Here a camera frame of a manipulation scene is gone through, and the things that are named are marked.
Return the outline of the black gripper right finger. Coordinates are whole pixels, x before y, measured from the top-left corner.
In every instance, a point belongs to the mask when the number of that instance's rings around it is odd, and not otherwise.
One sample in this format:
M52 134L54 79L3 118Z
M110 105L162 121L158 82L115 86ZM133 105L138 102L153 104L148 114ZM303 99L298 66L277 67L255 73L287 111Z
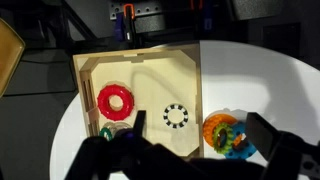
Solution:
M257 112L249 112L245 133L264 161L269 163L280 139L280 132Z

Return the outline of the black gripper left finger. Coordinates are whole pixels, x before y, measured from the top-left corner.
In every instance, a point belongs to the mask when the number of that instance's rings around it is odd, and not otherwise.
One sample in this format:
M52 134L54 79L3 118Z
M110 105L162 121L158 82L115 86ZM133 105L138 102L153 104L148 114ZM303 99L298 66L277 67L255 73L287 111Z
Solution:
M141 136L143 134L144 124L146 120L146 111L145 110L139 110L137 112L134 126L133 126L133 133L136 136Z

